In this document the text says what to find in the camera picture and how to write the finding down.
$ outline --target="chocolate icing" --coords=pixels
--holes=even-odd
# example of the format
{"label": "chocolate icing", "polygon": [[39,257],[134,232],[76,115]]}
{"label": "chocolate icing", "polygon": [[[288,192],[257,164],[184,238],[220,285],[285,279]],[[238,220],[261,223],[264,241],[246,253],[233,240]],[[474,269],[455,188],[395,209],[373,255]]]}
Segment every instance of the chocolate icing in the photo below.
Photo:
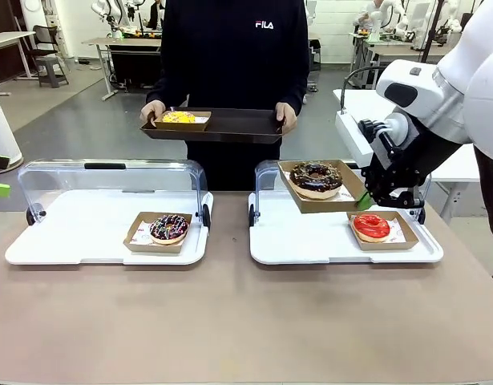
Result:
{"label": "chocolate icing", "polygon": [[329,164],[318,162],[297,164],[290,179],[298,187],[320,193],[342,186],[341,173]]}
{"label": "chocolate icing", "polygon": [[188,231],[189,224],[180,215],[164,215],[150,225],[150,234],[157,239],[175,239]]}

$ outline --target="stool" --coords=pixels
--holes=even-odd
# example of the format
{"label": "stool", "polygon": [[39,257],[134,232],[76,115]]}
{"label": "stool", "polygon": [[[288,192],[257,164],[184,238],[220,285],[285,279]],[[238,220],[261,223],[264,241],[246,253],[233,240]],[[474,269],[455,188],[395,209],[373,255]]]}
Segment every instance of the stool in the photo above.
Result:
{"label": "stool", "polygon": [[[50,56],[42,56],[35,59],[36,67],[43,66],[46,69],[46,75],[40,76],[38,75],[39,86],[42,87],[42,83],[49,83],[52,88],[59,88],[59,82],[68,82],[67,76],[64,74],[63,68],[61,67],[61,63],[57,59],[57,57]],[[62,75],[57,75],[54,70],[54,65],[57,64],[59,69],[61,70]]]}

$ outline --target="red frosted donut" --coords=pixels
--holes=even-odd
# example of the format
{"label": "red frosted donut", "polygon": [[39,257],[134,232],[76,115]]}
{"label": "red frosted donut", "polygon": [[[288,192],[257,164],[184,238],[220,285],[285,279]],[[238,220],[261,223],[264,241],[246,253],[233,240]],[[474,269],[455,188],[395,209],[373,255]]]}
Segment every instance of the red frosted donut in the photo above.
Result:
{"label": "red frosted donut", "polygon": [[390,234],[389,222],[378,215],[362,214],[353,220],[353,229],[366,242],[384,242]]}

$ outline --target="cardboard box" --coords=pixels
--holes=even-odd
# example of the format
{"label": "cardboard box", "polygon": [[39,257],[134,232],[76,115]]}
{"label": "cardboard box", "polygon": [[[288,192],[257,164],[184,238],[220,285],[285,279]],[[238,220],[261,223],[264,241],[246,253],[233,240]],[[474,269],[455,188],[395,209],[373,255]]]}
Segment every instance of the cardboard box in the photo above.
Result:
{"label": "cardboard box", "polygon": [[142,222],[150,224],[164,215],[180,215],[181,217],[184,217],[185,220],[189,223],[189,226],[191,226],[192,214],[141,212],[135,218],[134,222],[132,222],[131,228],[128,230],[127,236],[125,237],[123,244],[130,251],[136,253],[174,253],[174,254],[180,253],[185,238],[182,241],[175,243],[174,245],[158,245],[156,243],[154,244],[153,241],[150,245],[136,245],[131,243],[134,234],[136,233],[137,229],[139,228],[139,225],[141,225]]}
{"label": "cardboard box", "polygon": [[207,118],[205,123],[165,123],[163,118],[171,111],[166,111],[163,115],[155,120],[156,128],[165,131],[205,131],[208,123],[211,120],[212,113],[210,111],[185,111],[199,118]]}
{"label": "cardboard box", "polygon": [[286,172],[293,171],[293,168],[300,164],[301,161],[281,161],[278,162],[278,167],[281,173],[281,179],[287,186],[291,196],[296,202],[297,207],[303,214],[310,213],[336,213],[336,212],[346,212],[346,211],[356,211],[355,206],[363,194],[366,191],[364,187],[364,182],[345,164],[342,160],[315,160],[319,163],[331,164],[335,167],[342,175],[342,183],[348,189],[353,200],[351,201],[334,201],[334,198],[326,199],[323,201],[315,201],[309,198],[302,197],[294,189],[292,184],[289,182],[289,178],[285,175]]}
{"label": "cardboard box", "polygon": [[[394,219],[398,220],[399,225],[401,226],[401,230],[403,231],[403,235],[405,236],[406,242],[396,242],[396,243],[370,243],[365,242],[360,239],[353,229],[353,223],[351,221],[351,217],[358,216],[362,214],[373,214],[378,215],[388,221],[393,221]],[[417,245],[419,239],[414,233],[414,230],[406,223],[400,213],[397,211],[357,211],[354,213],[346,213],[348,216],[348,222],[350,223],[351,231],[355,238],[357,238],[358,245],[360,246],[360,250],[363,251],[387,251],[387,250],[408,250]]]}

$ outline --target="chocolate donut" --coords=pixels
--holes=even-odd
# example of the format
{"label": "chocolate donut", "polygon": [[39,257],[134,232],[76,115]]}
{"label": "chocolate donut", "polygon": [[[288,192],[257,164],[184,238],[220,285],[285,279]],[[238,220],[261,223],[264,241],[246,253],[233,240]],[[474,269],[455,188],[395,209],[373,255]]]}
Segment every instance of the chocolate donut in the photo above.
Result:
{"label": "chocolate donut", "polygon": [[150,236],[155,243],[170,245],[182,240],[189,223],[180,215],[164,215],[150,225]]}
{"label": "chocolate donut", "polygon": [[297,164],[290,173],[294,189],[309,199],[328,199],[342,186],[341,173],[330,164],[304,162]]}

